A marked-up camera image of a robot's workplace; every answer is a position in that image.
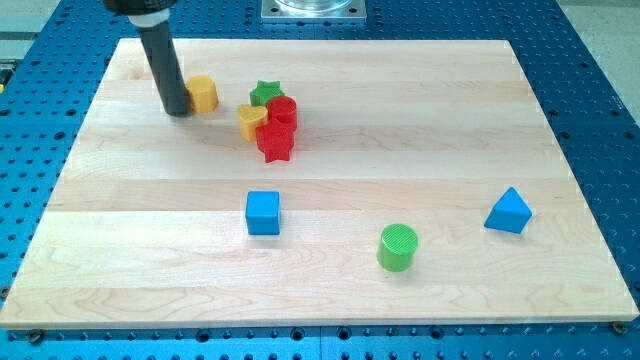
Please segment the black robot end effector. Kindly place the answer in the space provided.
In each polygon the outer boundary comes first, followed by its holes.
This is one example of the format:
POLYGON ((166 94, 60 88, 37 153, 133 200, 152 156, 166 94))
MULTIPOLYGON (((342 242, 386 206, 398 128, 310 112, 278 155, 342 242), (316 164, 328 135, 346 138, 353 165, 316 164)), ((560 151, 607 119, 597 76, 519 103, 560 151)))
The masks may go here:
POLYGON ((105 8, 118 15, 148 15, 166 10, 178 0, 102 0, 105 8))

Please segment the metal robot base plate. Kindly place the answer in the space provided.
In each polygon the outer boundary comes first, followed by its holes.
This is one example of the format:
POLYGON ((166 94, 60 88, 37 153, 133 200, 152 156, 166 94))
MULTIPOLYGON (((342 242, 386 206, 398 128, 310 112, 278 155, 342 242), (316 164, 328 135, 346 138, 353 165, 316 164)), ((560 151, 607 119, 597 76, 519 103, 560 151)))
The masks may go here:
POLYGON ((273 22, 365 20, 365 0, 261 0, 260 15, 273 22))

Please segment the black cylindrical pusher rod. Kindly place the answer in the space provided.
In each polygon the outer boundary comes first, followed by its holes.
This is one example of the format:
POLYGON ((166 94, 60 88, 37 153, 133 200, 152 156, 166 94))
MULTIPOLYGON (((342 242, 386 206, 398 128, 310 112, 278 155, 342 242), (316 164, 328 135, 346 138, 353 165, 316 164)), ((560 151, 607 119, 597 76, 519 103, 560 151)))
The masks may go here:
POLYGON ((186 116, 191 104, 169 27, 169 10, 129 15, 136 27, 163 108, 168 115, 186 116))

